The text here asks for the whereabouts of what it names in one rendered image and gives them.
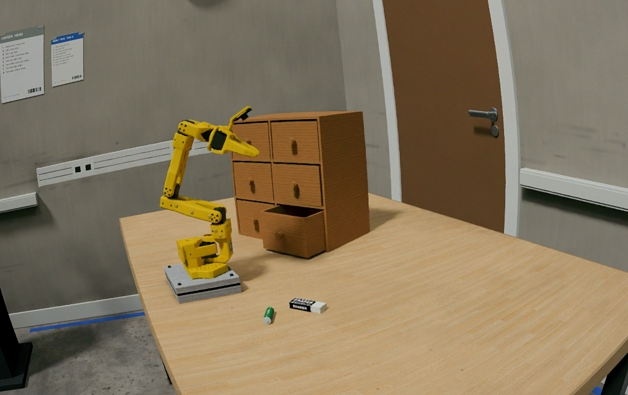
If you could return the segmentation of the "green aa battery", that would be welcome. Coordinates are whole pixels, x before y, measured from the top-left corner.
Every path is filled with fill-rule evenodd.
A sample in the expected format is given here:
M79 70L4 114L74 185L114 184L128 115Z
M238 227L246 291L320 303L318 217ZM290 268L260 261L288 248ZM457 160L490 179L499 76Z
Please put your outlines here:
M265 312L265 316L263 318L263 322L264 324L270 324L271 320L273 318L273 314L274 314L274 308L272 307L267 307L266 312Z

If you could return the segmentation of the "brown wooden chest of drawers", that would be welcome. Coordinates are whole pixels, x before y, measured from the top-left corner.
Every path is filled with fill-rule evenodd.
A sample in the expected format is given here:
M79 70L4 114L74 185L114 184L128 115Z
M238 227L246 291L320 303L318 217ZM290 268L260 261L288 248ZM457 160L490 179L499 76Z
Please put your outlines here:
M345 112L345 114L340 114L341 112ZM237 124L238 122L268 121L271 154L271 159L233 159L233 152L230 152L234 201L239 235L249 236L254 239L262 239L262 237L258 236L241 234L237 206L239 199L274 203L275 206L286 204L324 209L326 250L323 252L331 252L346 243L368 234L370 232L370 213L363 112L294 112L280 114L278 116L273 115L276 114L254 117L252 118L254 120L248 120L251 118L249 117L245 121L239 119L234 122L234 124ZM269 119L266 117L269 117ZM271 127L273 125L272 122L298 119L317 119L320 161L273 159L273 142L271 132ZM274 201L236 196L234 162L240 160L271 161ZM276 187L273 168L278 162L321 164L323 206L310 206L305 204L276 201Z

